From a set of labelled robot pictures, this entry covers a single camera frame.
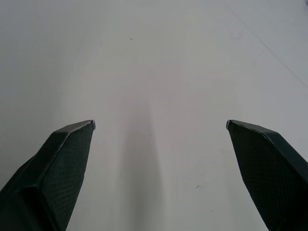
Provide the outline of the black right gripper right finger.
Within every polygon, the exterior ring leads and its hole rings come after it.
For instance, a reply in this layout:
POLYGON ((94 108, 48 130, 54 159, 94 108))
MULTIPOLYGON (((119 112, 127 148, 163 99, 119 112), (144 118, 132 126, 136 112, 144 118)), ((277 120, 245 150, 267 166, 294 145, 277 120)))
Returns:
POLYGON ((308 231, 308 162, 277 132, 228 120, 243 182, 269 231, 308 231))

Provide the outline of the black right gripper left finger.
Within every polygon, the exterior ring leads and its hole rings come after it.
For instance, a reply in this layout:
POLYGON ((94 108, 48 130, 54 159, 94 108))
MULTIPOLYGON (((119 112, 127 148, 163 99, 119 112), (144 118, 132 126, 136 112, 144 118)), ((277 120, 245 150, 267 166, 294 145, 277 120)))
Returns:
POLYGON ((95 121, 54 131, 0 191, 0 231, 66 231, 83 184, 95 121))

